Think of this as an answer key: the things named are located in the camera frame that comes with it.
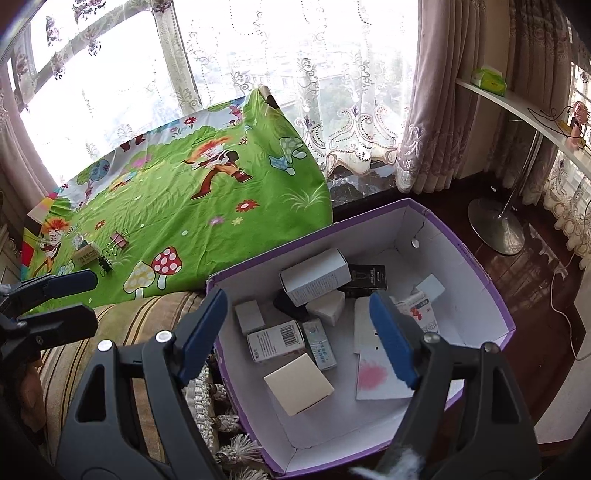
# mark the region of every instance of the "mushroom print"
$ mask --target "mushroom print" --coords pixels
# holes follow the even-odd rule
[[[152,268],[159,274],[158,288],[164,290],[166,288],[166,277],[174,275],[179,272],[183,262],[178,257],[177,249],[174,247],[165,248],[162,253],[159,253],[152,260]]]
[[[129,275],[129,278],[125,280],[123,289],[127,293],[135,292],[136,299],[143,299],[144,288],[149,287],[152,283],[154,283],[155,277],[156,275],[154,274],[152,267],[142,261],[139,261],[135,264],[135,267],[132,270],[131,275]]]

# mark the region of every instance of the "lace curtain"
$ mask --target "lace curtain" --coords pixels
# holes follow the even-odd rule
[[[394,164],[418,0],[48,0],[17,44],[22,119],[60,181],[151,128],[268,85],[326,176]]]
[[[579,100],[591,111],[589,78],[585,70],[573,65],[570,105]],[[583,128],[583,138],[589,145],[591,129],[588,125]],[[562,230],[568,237],[568,249],[574,250],[581,257],[581,269],[586,268],[591,261],[591,205],[587,208],[590,201],[591,181],[568,158],[558,152],[544,185],[544,207],[556,217],[554,228]]]

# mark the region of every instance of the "silver screw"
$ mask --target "silver screw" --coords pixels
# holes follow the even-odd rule
[[[441,340],[441,337],[436,333],[427,332],[423,335],[423,340],[425,340],[426,343],[438,343],[439,340]]]
[[[168,330],[161,330],[156,334],[156,341],[159,343],[166,343],[173,337],[172,332]]]
[[[113,347],[113,342],[110,340],[101,340],[98,344],[98,349],[101,352],[107,352],[111,349],[111,347]]]
[[[484,351],[488,353],[499,353],[499,346],[493,342],[485,342]]]

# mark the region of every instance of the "beige box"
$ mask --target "beige box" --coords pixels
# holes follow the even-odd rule
[[[335,391],[307,353],[267,375],[265,382],[290,417]]]

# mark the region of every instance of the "white paper card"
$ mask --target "white paper card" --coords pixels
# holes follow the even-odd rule
[[[357,373],[357,400],[410,398],[413,390],[400,380],[383,348],[362,348]]]
[[[360,353],[363,347],[384,349],[369,316],[369,297],[355,300],[355,320],[353,324],[353,351]]]

